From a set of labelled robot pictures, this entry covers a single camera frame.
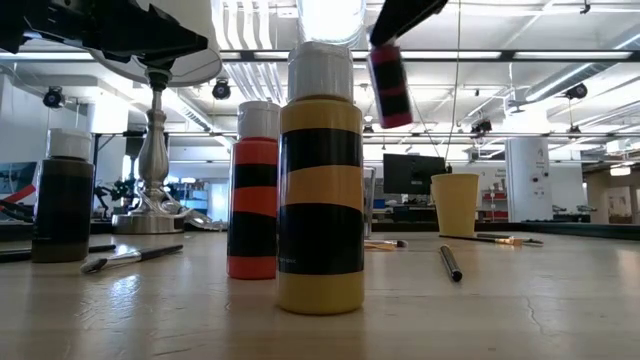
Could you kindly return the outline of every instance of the black marker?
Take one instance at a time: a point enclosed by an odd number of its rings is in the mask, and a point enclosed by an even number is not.
[[[442,255],[442,262],[444,262],[444,266],[447,268],[451,280],[454,282],[462,280],[462,271],[460,271],[451,249],[447,245],[442,245],[440,247],[440,255]]]

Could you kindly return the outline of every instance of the orange and black striped bottle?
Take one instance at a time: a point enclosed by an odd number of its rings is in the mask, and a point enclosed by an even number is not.
[[[280,127],[278,304],[355,310],[364,300],[362,113],[349,49],[308,42],[291,52]]]
[[[235,279],[276,275],[279,122],[276,104],[250,101],[238,108],[227,239],[227,273]]]

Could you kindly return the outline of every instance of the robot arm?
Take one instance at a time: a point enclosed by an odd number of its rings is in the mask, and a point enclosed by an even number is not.
[[[136,0],[22,0],[0,2],[0,49],[17,53],[30,39],[101,51],[109,60],[136,57],[169,71],[173,62],[208,46],[206,37]]]

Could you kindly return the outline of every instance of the dark brown bottle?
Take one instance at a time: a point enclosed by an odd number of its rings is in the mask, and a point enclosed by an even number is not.
[[[51,129],[47,159],[38,172],[32,261],[80,261],[87,256],[94,166],[87,162],[91,136]]]

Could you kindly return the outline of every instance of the orange bottle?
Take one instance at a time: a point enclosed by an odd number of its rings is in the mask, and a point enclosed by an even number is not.
[[[227,239],[227,273],[235,279],[276,274],[279,117],[273,103],[250,101],[238,108]]]

